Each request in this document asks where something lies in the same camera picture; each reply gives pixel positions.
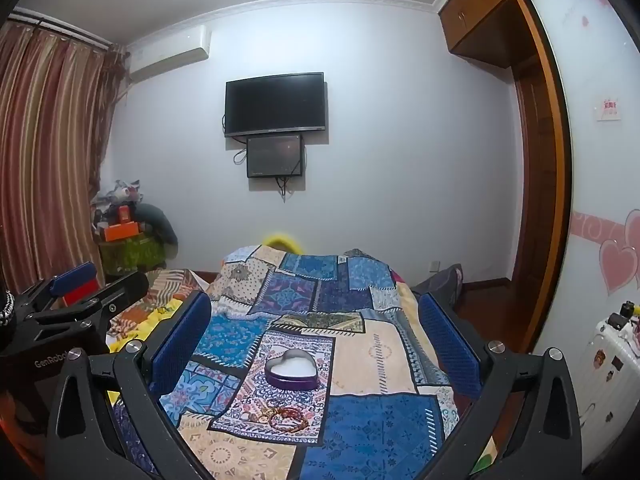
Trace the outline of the purple heart-shaped tin box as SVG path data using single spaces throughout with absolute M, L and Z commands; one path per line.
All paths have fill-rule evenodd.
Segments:
M 265 364 L 265 380 L 274 388 L 310 391 L 319 387 L 319 372 L 314 357 L 299 349 L 288 349 Z

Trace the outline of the yellow blanket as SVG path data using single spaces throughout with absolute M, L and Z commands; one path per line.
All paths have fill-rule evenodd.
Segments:
M 145 341 L 160 322 L 171 318 L 181 306 L 182 300 L 172 298 L 165 307 L 153 310 L 144 321 L 130 328 L 124 336 L 108 344 L 108 350 L 110 350 L 111 353 L 117 353 L 122 350 L 129 341 L 136 339 Z

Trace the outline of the orange box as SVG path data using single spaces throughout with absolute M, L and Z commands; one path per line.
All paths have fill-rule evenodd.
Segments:
M 126 223 L 112 224 L 103 229 L 103 238 L 106 242 L 116 242 L 116 240 L 126 240 L 140 234 L 139 223 L 129 221 Z

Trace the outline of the dark bag on floor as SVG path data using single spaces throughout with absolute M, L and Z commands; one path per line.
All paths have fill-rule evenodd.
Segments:
M 462 286 L 462 265 L 455 263 L 413 286 L 411 291 L 416 299 L 420 299 L 425 294 L 431 294 L 442 307 L 453 308 L 462 293 Z

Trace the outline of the red striped curtain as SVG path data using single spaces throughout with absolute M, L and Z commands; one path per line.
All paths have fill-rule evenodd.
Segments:
M 100 189 L 125 53 L 37 26 L 1 29 L 1 262 L 11 292 L 99 263 Z

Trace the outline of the blue patchwork bedspread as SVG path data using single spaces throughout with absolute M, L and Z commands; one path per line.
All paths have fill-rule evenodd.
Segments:
M 414 479 L 459 420 L 409 287 L 357 254 L 267 245 L 224 258 L 212 314 L 160 405 L 216 479 Z M 274 388 L 265 364 L 316 360 L 319 387 Z

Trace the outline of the small black wall monitor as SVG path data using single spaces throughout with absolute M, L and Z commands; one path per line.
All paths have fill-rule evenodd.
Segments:
M 253 136 L 246 142 L 246 175 L 292 178 L 304 174 L 304 142 L 298 134 Z

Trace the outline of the white wall air conditioner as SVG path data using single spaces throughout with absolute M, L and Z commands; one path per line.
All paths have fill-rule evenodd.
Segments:
M 209 58 L 212 33 L 205 25 L 175 32 L 131 51 L 129 77 L 135 84 Z

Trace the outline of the large black wall television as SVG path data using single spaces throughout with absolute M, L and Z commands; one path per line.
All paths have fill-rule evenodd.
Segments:
M 326 130 L 324 73 L 232 80 L 224 88 L 224 135 L 259 136 Z

